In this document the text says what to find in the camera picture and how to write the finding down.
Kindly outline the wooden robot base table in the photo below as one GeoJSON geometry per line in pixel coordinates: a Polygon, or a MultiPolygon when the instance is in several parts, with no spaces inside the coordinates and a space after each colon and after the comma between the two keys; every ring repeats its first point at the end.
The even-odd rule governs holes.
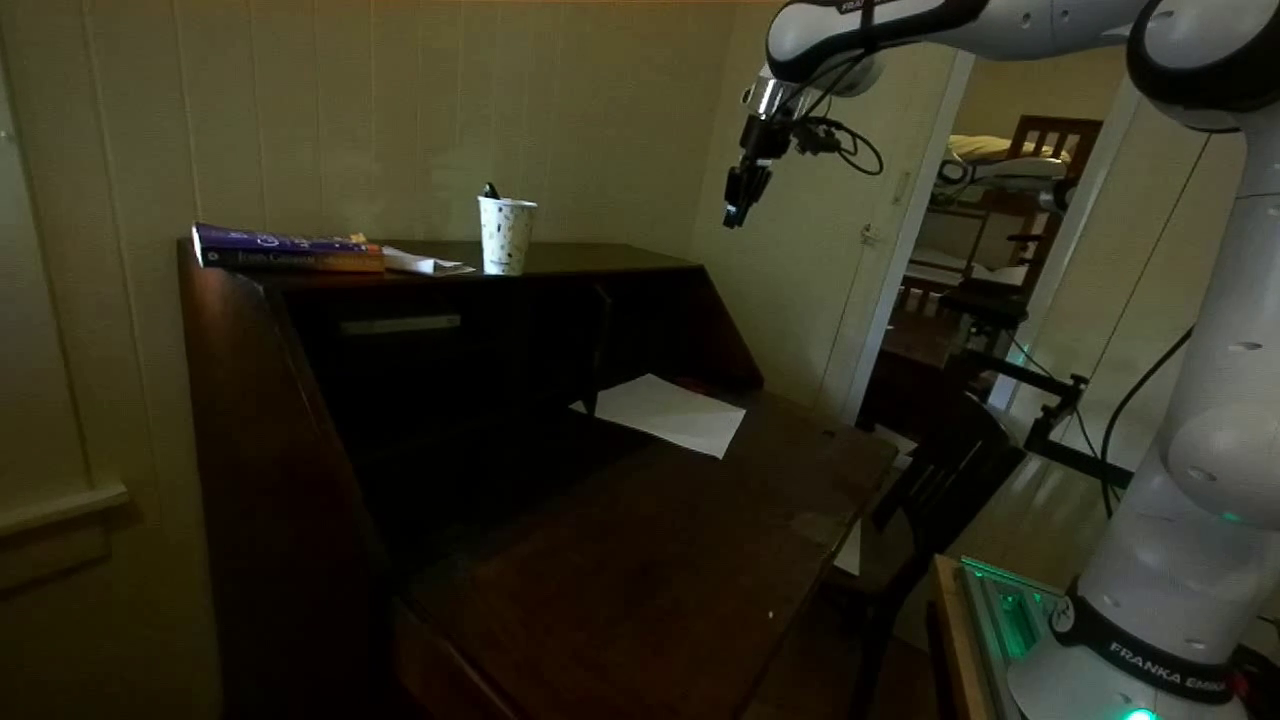
{"type": "Polygon", "coordinates": [[[1047,636],[1054,588],[972,556],[935,556],[928,573],[928,651],[943,720],[1024,720],[1007,670],[1047,636]]]}

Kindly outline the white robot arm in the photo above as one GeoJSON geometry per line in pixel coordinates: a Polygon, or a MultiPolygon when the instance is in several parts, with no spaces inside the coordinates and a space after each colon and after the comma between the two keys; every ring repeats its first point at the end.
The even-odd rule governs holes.
{"type": "Polygon", "coordinates": [[[1153,116],[1236,143],[1219,207],[1166,215],[1190,256],[1163,285],[1185,349],[1160,417],[1002,689],[1019,720],[1244,720],[1231,655],[1280,586],[1280,0],[783,0],[725,215],[759,201],[806,94],[857,95],[906,44],[979,61],[1117,44],[1153,116]]]}

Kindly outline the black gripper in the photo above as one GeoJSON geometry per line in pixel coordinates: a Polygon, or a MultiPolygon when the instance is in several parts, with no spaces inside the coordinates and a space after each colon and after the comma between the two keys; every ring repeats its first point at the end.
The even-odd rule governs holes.
{"type": "Polygon", "coordinates": [[[747,116],[740,130],[740,162],[725,181],[725,223],[740,227],[747,214],[759,203],[770,165],[786,151],[786,131],[796,116],[796,88],[759,71],[745,95],[747,116]]]}

